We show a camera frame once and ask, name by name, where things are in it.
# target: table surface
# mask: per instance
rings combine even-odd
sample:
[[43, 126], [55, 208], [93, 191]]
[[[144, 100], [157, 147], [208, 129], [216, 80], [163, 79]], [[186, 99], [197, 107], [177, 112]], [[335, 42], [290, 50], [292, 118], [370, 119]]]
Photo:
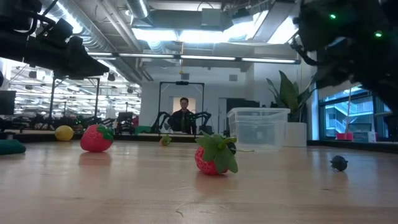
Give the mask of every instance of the table surface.
[[[26, 144], [0, 156], [1, 224], [398, 223], [398, 156], [309, 147], [238, 152], [237, 174], [209, 177], [194, 144]], [[348, 161], [334, 172], [335, 155]]]

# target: clear plastic container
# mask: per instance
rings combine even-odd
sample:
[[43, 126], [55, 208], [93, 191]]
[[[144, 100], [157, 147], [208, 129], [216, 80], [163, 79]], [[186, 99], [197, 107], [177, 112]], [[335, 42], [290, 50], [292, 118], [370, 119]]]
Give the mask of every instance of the clear plastic container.
[[234, 108], [228, 114], [229, 133], [245, 151], [277, 151], [286, 136], [288, 108]]

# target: person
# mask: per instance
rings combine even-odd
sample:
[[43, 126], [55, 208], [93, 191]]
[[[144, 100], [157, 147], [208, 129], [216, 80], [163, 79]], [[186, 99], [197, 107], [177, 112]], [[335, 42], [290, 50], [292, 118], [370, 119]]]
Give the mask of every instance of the person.
[[187, 134], [196, 134], [196, 119], [193, 113], [188, 110], [189, 100], [185, 97], [180, 99], [181, 109], [172, 115], [173, 131], [181, 131]]

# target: computer screen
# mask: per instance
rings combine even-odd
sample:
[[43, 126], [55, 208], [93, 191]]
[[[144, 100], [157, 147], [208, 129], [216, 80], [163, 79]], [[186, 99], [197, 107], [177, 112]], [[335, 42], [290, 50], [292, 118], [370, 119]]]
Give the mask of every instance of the computer screen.
[[0, 91], [0, 115], [14, 115], [17, 91]]

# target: strawberry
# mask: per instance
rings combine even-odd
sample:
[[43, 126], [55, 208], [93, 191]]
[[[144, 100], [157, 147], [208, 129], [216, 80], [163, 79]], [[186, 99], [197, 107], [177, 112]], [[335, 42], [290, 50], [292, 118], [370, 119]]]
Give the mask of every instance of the strawberry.
[[80, 147], [89, 152], [103, 152], [113, 143], [113, 132], [102, 124], [87, 128], [80, 141]]
[[236, 138], [223, 139], [220, 135], [212, 136], [203, 133], [202, 138], [196, 139], [200, 145], [195, 153], [195, 161], [198, 168], [205, 174], [224, 174], [228, 170], [238, 172], [238, 165], [235, 156], [227, 146], [229, 142], [236, 142]]
[[162, 139], [159, 141], [160, 146], [168, 146], [172, 141], [172, 138], [168, 134], [162, 137]]

